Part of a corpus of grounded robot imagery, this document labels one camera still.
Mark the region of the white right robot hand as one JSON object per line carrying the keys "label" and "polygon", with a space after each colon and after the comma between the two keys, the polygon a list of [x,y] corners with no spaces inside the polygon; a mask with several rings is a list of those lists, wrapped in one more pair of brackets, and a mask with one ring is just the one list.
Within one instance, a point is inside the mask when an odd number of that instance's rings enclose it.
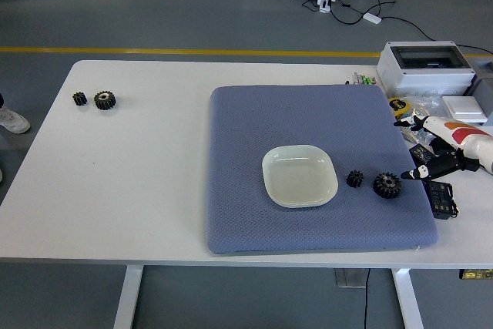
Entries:
{"label": "white right robot hand", "polygon": [[458,170],[492,173],[492,135],[467,123],[440,116],[411,115],[394,122],[395,126],[423,129],[453,148],[413,170],[403,172],[404,180],[433,180]]}

